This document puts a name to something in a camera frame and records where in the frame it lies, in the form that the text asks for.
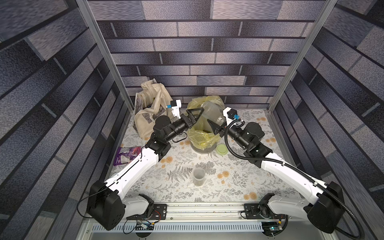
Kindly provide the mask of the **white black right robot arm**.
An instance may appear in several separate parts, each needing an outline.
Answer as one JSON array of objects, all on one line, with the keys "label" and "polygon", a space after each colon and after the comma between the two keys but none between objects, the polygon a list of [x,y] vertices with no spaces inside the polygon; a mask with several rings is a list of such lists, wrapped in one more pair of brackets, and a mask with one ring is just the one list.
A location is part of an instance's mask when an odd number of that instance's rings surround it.
[{"label": "white black right robot arm", "polygon": [[302,170],[287,163],[276,155],[270,148],[261,143],[265,133],[259,124],[246,124],[239,119],[228,120],[222,125],[208,121],[215,135],[232,138],[245,152],[241,156],[229,148],[236,158],[247,160],[256,167],[277,176],[290,187],[298,191],[303,200],[279,197],[276,194],[266,194],[258,205],[259,214],[266,218],[278,215],[288,215],[309,220],[322,232],[331,234],[340,231],[338,223],[347,212],[341,187],[331,182],[329,184],[309,176]]}]

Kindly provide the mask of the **short frosted plastic cup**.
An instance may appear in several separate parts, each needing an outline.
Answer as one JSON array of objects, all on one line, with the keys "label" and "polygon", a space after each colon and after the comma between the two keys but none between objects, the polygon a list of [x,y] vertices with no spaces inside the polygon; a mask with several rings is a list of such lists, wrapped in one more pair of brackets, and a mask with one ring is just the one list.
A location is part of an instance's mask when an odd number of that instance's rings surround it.
[{"label": "short frosted plastic cup", "polygon": [[195,186],[200,187],[204,184],[206,177],[205,170],[203,168],[195,168],[192,172],[193,183]]}]

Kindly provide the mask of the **glass jar with green lid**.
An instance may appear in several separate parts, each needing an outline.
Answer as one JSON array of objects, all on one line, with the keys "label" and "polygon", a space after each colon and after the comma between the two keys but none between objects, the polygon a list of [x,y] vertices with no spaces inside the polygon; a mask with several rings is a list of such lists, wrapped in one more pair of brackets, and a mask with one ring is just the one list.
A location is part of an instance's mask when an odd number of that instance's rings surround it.
[{"label": "glass jar with green lid", "polygon": [[202,104],[202,108],[204,108],[202,116],[205,119],[210,120],[219,126],[226,121],[226,118],[223,115],[223,109],[219,105],[211,101],[206,101]]}]

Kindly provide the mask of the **grey mesh waste bin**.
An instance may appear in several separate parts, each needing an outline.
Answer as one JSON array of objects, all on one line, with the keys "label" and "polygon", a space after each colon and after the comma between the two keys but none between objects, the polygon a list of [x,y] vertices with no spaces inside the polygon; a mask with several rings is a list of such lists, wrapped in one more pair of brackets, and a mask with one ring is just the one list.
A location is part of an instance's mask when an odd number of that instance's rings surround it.
[{"label": "grey mesh waste bin", "polygon": [[199,154],[209,154],[211,152],[213,152],[217,147],[217,143],[214,143],[211,147],[209,148],[205,148],[205,149],[199,149],[197,148],[193,142],[191,142],[191,148],[196,152],[196,153],[199,153]]}]

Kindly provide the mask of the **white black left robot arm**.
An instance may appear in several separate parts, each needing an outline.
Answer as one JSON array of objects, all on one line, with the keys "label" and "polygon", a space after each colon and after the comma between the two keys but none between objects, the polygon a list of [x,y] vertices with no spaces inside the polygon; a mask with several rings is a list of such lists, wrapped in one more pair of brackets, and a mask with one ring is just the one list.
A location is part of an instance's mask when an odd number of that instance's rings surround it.
[{"label": "white black left robot arm", "polygon": [[139,195],[127,204],[123,203],[124,197],[142,175],[168,153],[170,141],[197,123],[203,112],[204,108],[187,110],[187,115],[181,114],[175,122],[168,116],[158,117],[150,139],[140,148],[138,156],[113,177],[104,182],[96,181],[91,186],[86,213],[108,231],[124,217],[151,215],[153,202],[148,197]]}]

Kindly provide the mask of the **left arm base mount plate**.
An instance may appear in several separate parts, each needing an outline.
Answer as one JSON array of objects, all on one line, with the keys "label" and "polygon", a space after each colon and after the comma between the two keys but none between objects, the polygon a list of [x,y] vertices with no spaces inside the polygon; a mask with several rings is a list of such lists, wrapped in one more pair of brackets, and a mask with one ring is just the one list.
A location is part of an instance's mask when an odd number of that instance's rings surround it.
[{"label": "left arm base mount plate", "polygon": [[167,204],[153,204],[149,205],[140,217],[143,217],[146,220],[161,221],[167,218]]}]

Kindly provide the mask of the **green jar lid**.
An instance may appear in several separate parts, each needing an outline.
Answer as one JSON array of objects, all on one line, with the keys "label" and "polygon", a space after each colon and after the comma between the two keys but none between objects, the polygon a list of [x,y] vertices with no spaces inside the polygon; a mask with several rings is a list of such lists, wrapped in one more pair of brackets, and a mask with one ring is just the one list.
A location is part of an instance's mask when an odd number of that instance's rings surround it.
[{"label": "green jar lid", "polygon": [[220,156],[225,156],[225,155],[228,154],[229,150],[228,150],[228,148],[227,148],[227,146],[225,144],[218,144],[216,146],[216,152]]}]

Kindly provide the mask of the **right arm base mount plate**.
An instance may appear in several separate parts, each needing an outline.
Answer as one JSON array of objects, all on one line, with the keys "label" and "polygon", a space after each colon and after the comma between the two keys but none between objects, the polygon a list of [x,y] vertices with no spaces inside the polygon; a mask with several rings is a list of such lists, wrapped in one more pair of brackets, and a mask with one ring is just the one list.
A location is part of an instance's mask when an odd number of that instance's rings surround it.
[{"label": "right arm base mount plate", "polygon": [[267,205],[259,206],[258,203],[244,204],[242,217],[247,220],[285,220],[286,215],[274,214]]}]

